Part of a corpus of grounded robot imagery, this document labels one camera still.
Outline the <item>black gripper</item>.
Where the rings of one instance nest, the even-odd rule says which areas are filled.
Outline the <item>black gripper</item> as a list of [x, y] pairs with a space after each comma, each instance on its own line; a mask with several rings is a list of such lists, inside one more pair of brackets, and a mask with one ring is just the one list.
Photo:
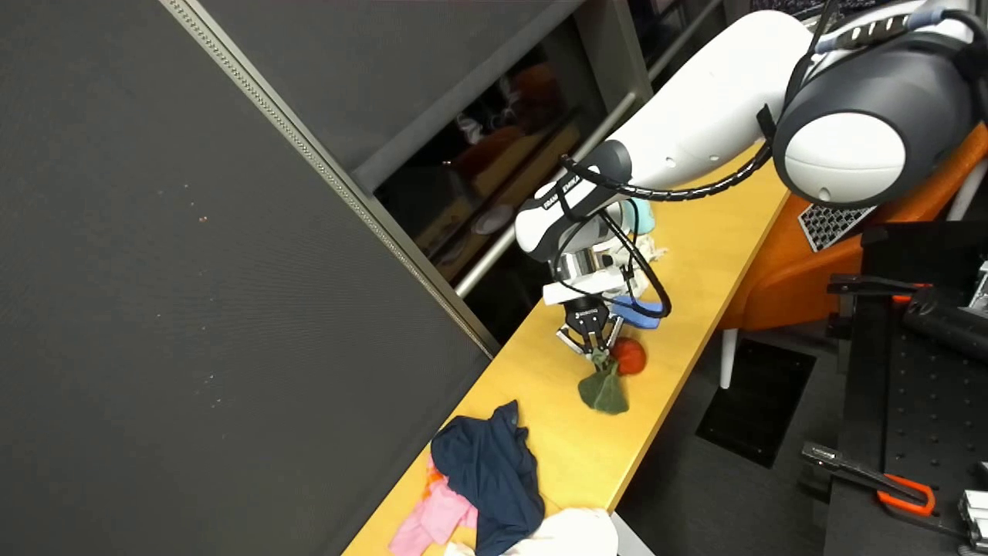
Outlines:
[[[580, 295], [563, 304], [563, 325], [556, 336], [576, 355], [589, 357], [589, 336], [601, 336], [610, 325], [610, 310], [601, 295]], [[616, 328], [609, 331], [593, 349], [593, 364], [613, 364]]]

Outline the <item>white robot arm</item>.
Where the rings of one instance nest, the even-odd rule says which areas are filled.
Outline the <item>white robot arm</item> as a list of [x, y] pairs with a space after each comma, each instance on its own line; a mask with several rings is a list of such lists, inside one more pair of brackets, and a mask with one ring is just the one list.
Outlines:
[[927, 195], [977, 119], [984, 24], [953, 0], [897, 0], [837, 29], [757, 8], [516, 213], [550, 306], [643, 310], [657, 278], [632, 239], [648, 201], [721, 195], [769, 168], [828, 211]]

